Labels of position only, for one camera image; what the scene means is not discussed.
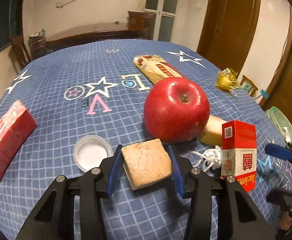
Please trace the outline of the red rectangular box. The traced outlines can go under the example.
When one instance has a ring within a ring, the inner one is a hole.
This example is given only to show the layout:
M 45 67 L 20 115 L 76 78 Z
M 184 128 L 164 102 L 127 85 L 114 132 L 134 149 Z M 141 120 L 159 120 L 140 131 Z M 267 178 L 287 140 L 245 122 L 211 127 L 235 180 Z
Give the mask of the red rectangular box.
M 12 159 L 36 129 L 37 124 L 27 107 L 15 101 L 0 119 L 0 181 Z

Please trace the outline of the wooden chair at table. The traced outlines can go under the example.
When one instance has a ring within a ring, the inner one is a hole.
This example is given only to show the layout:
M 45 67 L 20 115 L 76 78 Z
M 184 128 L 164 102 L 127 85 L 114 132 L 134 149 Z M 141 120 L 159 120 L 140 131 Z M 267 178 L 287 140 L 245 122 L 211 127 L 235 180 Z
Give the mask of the wooden chair at table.
M 128 15 L 128 29 L 142 30 L 144 31 L 144 37 L 152 40 L 154 36 L 156 14 L 153 12 L 128 11 Z

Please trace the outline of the blue checkered star tablecloth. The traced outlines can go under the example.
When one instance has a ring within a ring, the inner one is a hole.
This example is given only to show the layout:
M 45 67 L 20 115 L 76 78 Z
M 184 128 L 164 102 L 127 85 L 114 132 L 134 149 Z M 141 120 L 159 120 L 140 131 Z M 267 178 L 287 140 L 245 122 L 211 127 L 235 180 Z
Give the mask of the blue checkered star tablecloth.
M 0 118 L 20 100 L 37 127 L 0 181 L 0 230 L 15 239 L 25 219 L 56 176 L 80 176 L 73 148 L 94 134 L 112 148 L 150 139 L 143 124 L 143 105 L 152 83 L 133 60 L 158 55 L 181 75 L 197 83 L 209 99 L 211 114 L 256 127 L 257 178 L 250 192 L 274 230 L 279 207 L 266 201 L 268 192 L 292 190 L 292 165 L 264 151 L 273 142 L 285 145 L 276 126 L 244 90 L 234 95 L 215 85 L 218 68 L 190 49 L 168 42 L 107 40 L 56 51 L 31 62 L 0 100 Z

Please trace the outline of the red cigarette pack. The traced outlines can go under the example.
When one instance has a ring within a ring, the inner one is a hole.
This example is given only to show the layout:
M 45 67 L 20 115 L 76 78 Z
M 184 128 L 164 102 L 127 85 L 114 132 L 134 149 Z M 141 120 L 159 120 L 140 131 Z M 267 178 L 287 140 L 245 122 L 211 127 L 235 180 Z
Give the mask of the red cigarette pack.
M 256 128 L 233 120 L 222 124 L 221 178 L 234 176 L 246 192 L 255 188 L 257 176 Z

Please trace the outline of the yellow plastic bag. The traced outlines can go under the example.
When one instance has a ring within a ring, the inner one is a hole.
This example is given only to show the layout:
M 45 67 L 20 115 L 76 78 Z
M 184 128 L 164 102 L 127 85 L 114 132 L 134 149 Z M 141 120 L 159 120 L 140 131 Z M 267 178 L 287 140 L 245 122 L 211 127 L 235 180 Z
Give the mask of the yellow plastic bag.
M 226 68 L 219 71 L 215 86 L 220 90 L 229 92 L 231 96 L 237 97 L 235 90 L 241 87 L 237 80 L 237 76 L 238 73 L 236 73 L 232 68 Z

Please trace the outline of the green lined trash bin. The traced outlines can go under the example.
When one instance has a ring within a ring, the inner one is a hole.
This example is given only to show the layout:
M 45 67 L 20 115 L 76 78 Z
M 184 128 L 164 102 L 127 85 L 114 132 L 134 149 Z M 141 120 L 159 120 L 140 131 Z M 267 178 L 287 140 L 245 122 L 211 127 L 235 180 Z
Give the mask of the green lined trash bin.
M 276 126 L 285 141 L 292 144 L 292 124 L 290 123 L 289 119 L 284 115 L 284 113 L 282 113 L 275 106 L 272 106 L 270 109 L 266 110 L 265 113 Z

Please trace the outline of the dark wooden dining table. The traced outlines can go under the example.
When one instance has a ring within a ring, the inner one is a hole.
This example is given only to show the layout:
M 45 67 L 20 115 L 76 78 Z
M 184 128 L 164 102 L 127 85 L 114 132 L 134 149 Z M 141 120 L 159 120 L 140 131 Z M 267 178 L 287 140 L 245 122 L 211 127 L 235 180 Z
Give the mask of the dark wooden dining table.
M 112 39 L 150 39 L 149 29 L 128 27 L 127 23 L 96 23 L 82 25 L 46 38 L 45 47 L 52 51 Z

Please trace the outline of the small wooden chair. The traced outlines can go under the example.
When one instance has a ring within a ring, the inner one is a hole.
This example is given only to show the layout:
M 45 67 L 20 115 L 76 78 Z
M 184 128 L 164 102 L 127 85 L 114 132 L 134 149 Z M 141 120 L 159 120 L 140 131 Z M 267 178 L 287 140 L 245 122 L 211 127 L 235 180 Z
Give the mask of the small wooden chair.
M 245 75 L 242 76 L 240 85 L 251 97 L 254 97 L 255 93 L 258 91 L 258 87 Z

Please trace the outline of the pale bread piece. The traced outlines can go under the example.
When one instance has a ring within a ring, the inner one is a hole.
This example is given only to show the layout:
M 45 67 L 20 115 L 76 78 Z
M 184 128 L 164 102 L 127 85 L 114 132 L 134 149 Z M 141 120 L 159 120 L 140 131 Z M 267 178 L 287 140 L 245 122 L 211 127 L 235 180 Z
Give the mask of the pale bread piece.
M 210 115 L 206 126 L 198 138 L 202 144 L 222 146 L 222 125 L 227 121 L 220 117 Z

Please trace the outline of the red apple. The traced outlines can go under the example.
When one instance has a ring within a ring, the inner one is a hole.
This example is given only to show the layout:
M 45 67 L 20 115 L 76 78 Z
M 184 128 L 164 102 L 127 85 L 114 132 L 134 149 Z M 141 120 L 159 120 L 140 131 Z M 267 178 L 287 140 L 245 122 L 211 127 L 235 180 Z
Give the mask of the red apple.
M 186 142 L 203 131 L 210 116 L 203 89 L 184 77 L 168 77 L 153 86 L 143 109 L 149 134 L 162 142 Z

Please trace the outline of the white crumpled face mask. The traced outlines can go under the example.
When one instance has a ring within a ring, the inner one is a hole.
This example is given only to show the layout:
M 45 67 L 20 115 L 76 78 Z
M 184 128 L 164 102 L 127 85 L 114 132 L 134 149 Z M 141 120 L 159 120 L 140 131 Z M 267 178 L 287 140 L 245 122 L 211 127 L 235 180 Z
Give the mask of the white crumpled face mask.
M 203 172 L 207 172 L 209 169 L 214 171 L 221 168 L 222 149 L 217 145 L 215 148 L 207 149 L 203 153 L 190 151 L 189 155 L 192 154 L 199 157 L 199 160 L 193 165 L 193 167 L 200 168 L 200 165 L 202 165 Z

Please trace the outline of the clear plastic lid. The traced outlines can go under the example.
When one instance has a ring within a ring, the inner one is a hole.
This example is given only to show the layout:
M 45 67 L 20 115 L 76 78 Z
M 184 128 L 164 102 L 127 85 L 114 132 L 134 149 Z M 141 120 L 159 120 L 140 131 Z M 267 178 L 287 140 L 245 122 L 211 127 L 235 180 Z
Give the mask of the clear plastic lid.
M 84 173 L 99 167 L 101 162 L 113 156 L 109 143 L 97 135 L 86 135 L 80 138 L 73 149 L 73 159 Z

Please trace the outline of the brown sponge block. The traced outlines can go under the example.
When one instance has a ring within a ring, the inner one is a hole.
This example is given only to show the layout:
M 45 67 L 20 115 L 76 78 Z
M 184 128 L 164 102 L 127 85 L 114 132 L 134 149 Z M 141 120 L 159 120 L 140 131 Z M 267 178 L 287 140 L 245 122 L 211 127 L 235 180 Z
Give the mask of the brown sponge block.
M 171 159 L 160 139 L 122 148 L 123 166 L 132 190 L 149 187 L 171 176 Z

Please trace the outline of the wooden chair left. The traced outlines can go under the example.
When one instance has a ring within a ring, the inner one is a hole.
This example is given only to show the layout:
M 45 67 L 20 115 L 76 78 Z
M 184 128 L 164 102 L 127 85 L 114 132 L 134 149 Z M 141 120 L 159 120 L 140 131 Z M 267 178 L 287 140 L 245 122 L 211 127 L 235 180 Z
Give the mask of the wooden chair left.
M 17 58 L 17 62 L 20 68 L 24 69 L 25 66 L 30 63 L 31 58 L 26 48 L 23 35 L 21 34 L 18 35 L 17 37 L 12 38 L 11 42 L 13 52 L 15 53 Z

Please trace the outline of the dark window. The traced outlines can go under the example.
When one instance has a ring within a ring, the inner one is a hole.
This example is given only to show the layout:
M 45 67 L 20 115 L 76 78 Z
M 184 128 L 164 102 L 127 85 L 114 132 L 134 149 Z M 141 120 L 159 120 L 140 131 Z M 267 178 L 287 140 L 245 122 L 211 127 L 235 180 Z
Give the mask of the dark window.
M 0 5 L 0 52 L 23 34 L 22 4 L 23 0 L 4 0 Z

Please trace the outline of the basket on dining table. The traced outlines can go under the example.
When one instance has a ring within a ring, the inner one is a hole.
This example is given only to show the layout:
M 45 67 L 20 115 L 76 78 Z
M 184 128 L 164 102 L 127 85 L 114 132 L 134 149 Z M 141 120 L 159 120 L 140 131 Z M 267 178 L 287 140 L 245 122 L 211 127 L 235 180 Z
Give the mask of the basket on dining table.
M 47 55 L 49 50 L 46 48 L 46 31 L 44 29 L 40 29 L 30 35 L 28 38 L 28 45 L 32 60 Z

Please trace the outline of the brown wooden door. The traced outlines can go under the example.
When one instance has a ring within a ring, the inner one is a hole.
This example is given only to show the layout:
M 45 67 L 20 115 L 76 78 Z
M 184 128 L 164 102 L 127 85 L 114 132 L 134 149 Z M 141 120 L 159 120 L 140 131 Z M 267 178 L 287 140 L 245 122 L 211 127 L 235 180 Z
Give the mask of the brown wooden door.
M 240 73 L 256 31 L 261 0 L 208 0 L 197 53 Z

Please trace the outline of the white glass double door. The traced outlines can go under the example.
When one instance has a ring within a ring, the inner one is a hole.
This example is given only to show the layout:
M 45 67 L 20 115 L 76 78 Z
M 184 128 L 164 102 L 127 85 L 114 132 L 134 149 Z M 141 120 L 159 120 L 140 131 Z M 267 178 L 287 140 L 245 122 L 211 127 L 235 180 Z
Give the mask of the white glass double door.
M 170 42 L 178 0 L 146 0 L 145 12 L 155 14 L 152 39 Z

